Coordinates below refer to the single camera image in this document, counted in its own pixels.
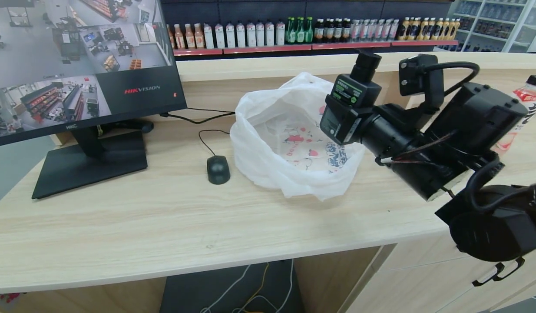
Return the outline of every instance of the black wall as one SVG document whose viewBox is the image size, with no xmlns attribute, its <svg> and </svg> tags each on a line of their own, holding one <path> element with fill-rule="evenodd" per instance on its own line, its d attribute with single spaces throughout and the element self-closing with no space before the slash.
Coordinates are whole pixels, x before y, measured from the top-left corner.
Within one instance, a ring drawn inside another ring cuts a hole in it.
<svg viewBox="0 0 536 313">
<path fill-rule="evenodd" d="M 214 26 L 237 20 L 246 23 L 260 19 L 272 22 L 286 20 L 288 16 L 313 18 L 404 18 L 445 17 L 451 2 L 427 1 L 370 1 L 370 0 L 162 0 L 165 20 L 175 23 L 204 23 Z"/>
</svg>

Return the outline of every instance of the wooden counter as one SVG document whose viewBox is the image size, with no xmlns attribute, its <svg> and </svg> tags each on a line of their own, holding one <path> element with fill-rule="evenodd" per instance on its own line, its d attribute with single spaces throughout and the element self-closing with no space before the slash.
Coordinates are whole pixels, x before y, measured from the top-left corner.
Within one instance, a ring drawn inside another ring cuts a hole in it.
<svg viewBox="0 0 536 313">
<path fill-rule="evenodd" d="M 375 77 L 383 85 L 379 103 L 413 104 L 397 95 L 395 72 L 397 62 L 411 55 L 384 55 Z M 437 55 L 441 62 L 480 63 L 482 75 L 475 81 L 504 91 L 536 73 L 536 55 Z M 499 59 L 492 62 L 492 56 Z M 320 63 L 302 63 L 308 58 L 320 58 Z M 346 55 L 187 61 L 178 67 L 190 107 L 234 109 L 247 91 L 276 88 L 300 71 L 333 79 L 349 72 L 354 61 L 355 56 Z M 225 67 L 239 62 L 238 69 Z M 445 85 L 466 74 L 447 72 Z M 233 119 L 201 126 L 152 119 L 168 122 L 157 123 L 145 135 L 147 170 L 31 200 L 40 162 L 0 201 L 0 293 L 122 283 L 378 247 L 447 229 L 433 214 L 447 196 L 424 202 L 394 173 L 377 166 L 369 153 L 344 196 L 325 202 L 313 196 L 285 199 L 279 190 L 260 188 L 235 168 L 230 139 L 222 133 L 208 133 L 204 139 L 228 157 L 232 178 L 220 186 L 208 182 L 210 154 L 197 133 L 229 130 Z M 536 182 L 536 117 L 503 161 L 507 167 L 494 184 Z"/>
</svg>

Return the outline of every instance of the cabinet handle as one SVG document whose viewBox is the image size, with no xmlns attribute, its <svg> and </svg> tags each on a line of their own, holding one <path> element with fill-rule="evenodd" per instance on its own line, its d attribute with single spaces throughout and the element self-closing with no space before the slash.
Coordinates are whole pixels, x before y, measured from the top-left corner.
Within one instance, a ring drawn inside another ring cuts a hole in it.
<svg viewBox="0 0 536 313">
<path fill-rule="evenodd" d="M 502 263 L 498 263 L 496 264 L 496 274 L 494 274 L 492 277 L 490 277 L 489 279 L 483 281 L 482 283 L 479 282 L 478 280 L 475 280 L 473 281 L 473 286 L 475 287 L 480 287 L 482 285 L 484 285 L 485 283 L 488 283 L 489 281 L 491 281 L 492 279 L 494 279 L 494 277 L 498 277 L 498 274 L 501 273 L 504 269 L 506 268 L 505 265 L 503 265 Z"/>
<path fill-rule="evenodd" d="M 515 273 L 516 271 L 518 271 L 518 269 L 520 269 L 525 264 L 525 259 L 523 257 L 519 257 L 519 258 L 516 259 L 516 262 L 517 262 L 517 267 L 514 270 L 512 270 L 508 275 L 505 275 L 504 277 L 499 277 L 498 276 L 499 272 L 498 272 L 498 273 L 496 273 L 496 275 L 494 275 L 492 277 L 492 280 L 493 281 L 502 281 L 502 280 L 506 279 L 507 277 L 509 277 L 510 275 Z"/>
</svg>

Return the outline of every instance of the red shelf edge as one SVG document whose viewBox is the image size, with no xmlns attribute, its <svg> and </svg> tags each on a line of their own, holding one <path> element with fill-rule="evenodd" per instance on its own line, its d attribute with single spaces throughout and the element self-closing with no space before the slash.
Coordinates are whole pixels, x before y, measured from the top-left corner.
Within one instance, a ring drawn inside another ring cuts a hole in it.
<svg viewBox="0 0 536 313">
<path fill-rule="evenodd" d="M 194 49 L 194 50 L 173 50 L 174 56 L 202 56 L 202 55 L 221 55 L 224 53 L 224 49 Z"/>
<path fill-rule="evenodd" d="M 375 42 L 344 42 L 344 43 L 317 43 L 312 45 L 313 50 L 347 49 L 347 48 L 385 48 L 389 47 L 389 41 Z"/>
<path fill-rule="evenodd" d="M 245 48 L 224 48 L 224 54 L 230 53 L 256 53 L 256 52 L 280 52 L 280 51 L 307 51 L 312 49 L 312 44 L 297 44 L 286 46 L 264 46 Z"/>
<path fill-rule="evenodd" d="M 458 44 L 457 40 L 414 40 L 414 41 L 392 41 L 392 46 L 451 46 Z"/>
</svg>

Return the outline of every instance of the hikvision logo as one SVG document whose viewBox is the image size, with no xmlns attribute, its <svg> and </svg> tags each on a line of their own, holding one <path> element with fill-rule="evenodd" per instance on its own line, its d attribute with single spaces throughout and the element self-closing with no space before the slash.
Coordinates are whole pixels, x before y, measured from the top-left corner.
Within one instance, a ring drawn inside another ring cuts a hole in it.
<svg viewBox="0 0 536 313">
<path fill-rule="evenodd" d="M 152 91 L 152 90 L 158 90 L 160 89 L 160 86 L 150 86 L 150 87 L 143 87 L 143 88 L 132 88 L 132 89 L 126 89 L 125 94 L 127 93 L 140 93 L 142 91 Z"/>
</svg>

